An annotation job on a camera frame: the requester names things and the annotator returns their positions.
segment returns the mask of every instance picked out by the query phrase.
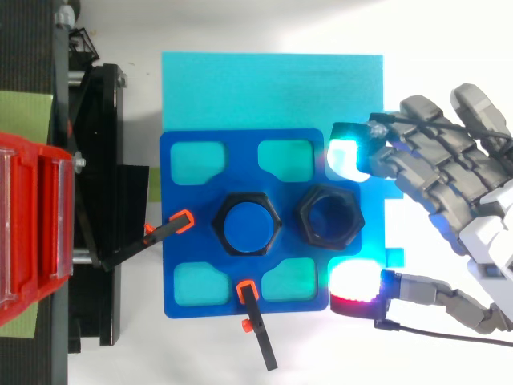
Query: black cable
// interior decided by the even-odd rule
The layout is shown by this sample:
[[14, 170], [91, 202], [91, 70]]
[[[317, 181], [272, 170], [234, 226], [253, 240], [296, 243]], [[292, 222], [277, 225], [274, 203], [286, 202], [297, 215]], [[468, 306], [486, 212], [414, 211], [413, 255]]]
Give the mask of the black cable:
[[512, 139], [510, 135], [503, 134], [502, 132], [474, 130], [474, 129], [469, 129], [469, 128], [460, 126], [458, 124], [425, 122], [424, 120], [398, 118], [397, 116], [389, 115], [389, 114], [373, 113], [373, 114], [370, 114], [369, 120], [374, 120], [378, 123], [383, 123], [383, 124], [404, 123], [404, 124], [424, 125], [424, 126], [433, 127], [433, 128], [445, 128], [447, 130], [466, 132], [467, 134], [470, 133], [477, 137], [494, 136], [496, 138], [502, 138], [502, 139], [508, 139], [508, 140]]
[[419, 329], [414, 329], [412, 327], [402, 326], [400, 323], [390, 321], [389, 319], [375, 321], [374, 327], [376, 329], [388, 330], [388, 331], [406, 331], [408, 333], [424, 335], [426, 337], [452, 339], [455, 341], [465, 341], [465, 342], [488, 343], [491, 345], [499, 345], [501, 347], [513, 347], [513, 342], [501, 341], [500, 339], [467, 337], [464, 335], [435, 333], [433, 331], [419, 330]]

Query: robotic hand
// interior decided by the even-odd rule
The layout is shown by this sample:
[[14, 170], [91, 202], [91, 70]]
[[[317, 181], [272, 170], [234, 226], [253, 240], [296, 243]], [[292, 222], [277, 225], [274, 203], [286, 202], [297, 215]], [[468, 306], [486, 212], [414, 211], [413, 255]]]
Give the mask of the robotic hand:
[[445, 306], [448, 314], [482, 334], [509, 331], [513, 140], [503, 115], [476, 86], [456, 88], [451, 104], [465, 127], [452, 124], [434, 103], [416, 95], [403, 100], [398, 113], [371, 114], [366, 124], [334, 124], [332, 141], [357, 137], [358, 170], [395, 179], [422, 204], [452, 249], [470, 256], [469, 271], [495, 303], [487, 309], [445, 282], [404, 274], [399, 298]]

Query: blue holder tray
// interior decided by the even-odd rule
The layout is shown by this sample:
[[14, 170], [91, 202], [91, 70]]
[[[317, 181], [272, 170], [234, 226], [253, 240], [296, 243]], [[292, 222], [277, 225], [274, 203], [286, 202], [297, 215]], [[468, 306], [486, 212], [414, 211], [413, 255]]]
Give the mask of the blue holder tray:
[[[284, 182], [264, 171], [258, 163], [258, 148], [265, 140], [308, 140], [313, 149], [312, 178]], [[228, 158], [226, 168], [205, 184], [175, 183], [171, 154], [173, 145], [180, 142], [221, 142]], [[245, 314], [235, 290], [245, 279], [256, 283], [262, 313], [322, 310], [329, 301], [328, 274], [337, 263], [365, 258], [384, 267], [403, 264], [402, 249], [385, 247], [384, 220], [384, 200], [402, 198], [401, 192], [389, 180], [370, 178], [363, 184], [330, 180], [325, 174], [324, 143], [317, 129], [174, 131], [161, 136], [163, 223], [181, 209], [189, 209], [196, 219], [192, 229], [164, 241], [164, 310], [168, 317]], [[299, 233], [293, 210], [316, 184], [350, 189], [360, 201], [366, 226], [343, 252], [307, 245]], [[267, 194], [283, 222], [264, 256], [228, 255], [212, 227], [226, 196], [246, 192]], [[297, 263], [301, 263], [300, 269], [295, 267]], [[280, 300], [277, 294], [280, 286], [287, 286], [286, 299]], [[304, 296], [305, 287], [311, 296]]]

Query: white table surface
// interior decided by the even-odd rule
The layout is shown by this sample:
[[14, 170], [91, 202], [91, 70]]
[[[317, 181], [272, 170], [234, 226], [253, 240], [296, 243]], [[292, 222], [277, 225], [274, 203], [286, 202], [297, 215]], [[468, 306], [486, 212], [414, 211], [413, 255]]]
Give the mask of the white table surface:
[[[83, 0], [104, 63], [128, 76], [124, 162], [159, 165], [162, 51], [376, 53], [385, 56], [386, 109], [409, 95], [432, 99], [455, 120], [450, 91], [480, 86], [510, 119], [513, 4], [505, 0]], [[490, 298], [409, 199], [387, 202], [387, 245], [404, 247], [410, 274]], [[160, 207], [148, 206], [160, 221]], [[123, 265], [121, 338], [83, 339], [69, 357], [71, 385], [424, 384], [509, 382], [512, 350], [374, 330], [365, 320], [317, 313], [269, 314], [279, 369], [265, 370], [243, 317], [172, 320], [163, 312], [161, 246]], [[473, 335], [441, 308], [394, 303], [404, 326]], [[492, 338], [513, 340], [496, 332]]]

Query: hexagonal nut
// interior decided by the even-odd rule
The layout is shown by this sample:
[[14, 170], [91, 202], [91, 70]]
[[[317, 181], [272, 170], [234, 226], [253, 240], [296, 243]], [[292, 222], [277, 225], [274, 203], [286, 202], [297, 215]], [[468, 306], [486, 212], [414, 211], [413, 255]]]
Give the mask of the hexagonal nut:
[[324, 249], [345, 249], [365, 225], [354, 193], [327, 185], [313, 186], [297, 204], [295, 215], [305, 241]]
[[[224, 221], [226, 219], [226, 216], [234, 206], [244, 202], [257, 203], [263, 206], [269, 212], [271, 218], [273, 219], [273, 235], [270, 237], [269, 242], [263, 248], [257, 251], [242, 252], [240, 250], [234, 249], [232, 245], [230, 245], [224, 234]], [[281, 219], [278, 216], [276, 210], [274, 209], [273, 204], [271, 203], [267, 195], [265, 195], [264, 193], [234, 192], [226, 196], [226, 199], [224, 200], [223, 204], [219, 208], [219, 211], [217, 212], [216, 216], [212, 221], [212, 227], [217, 237], [219, 238], [220, 243], [222, 244], [222, 246], [228, 254], [233, 256], [265, 255], [271, 249], [273, 242], [280, 231]]]

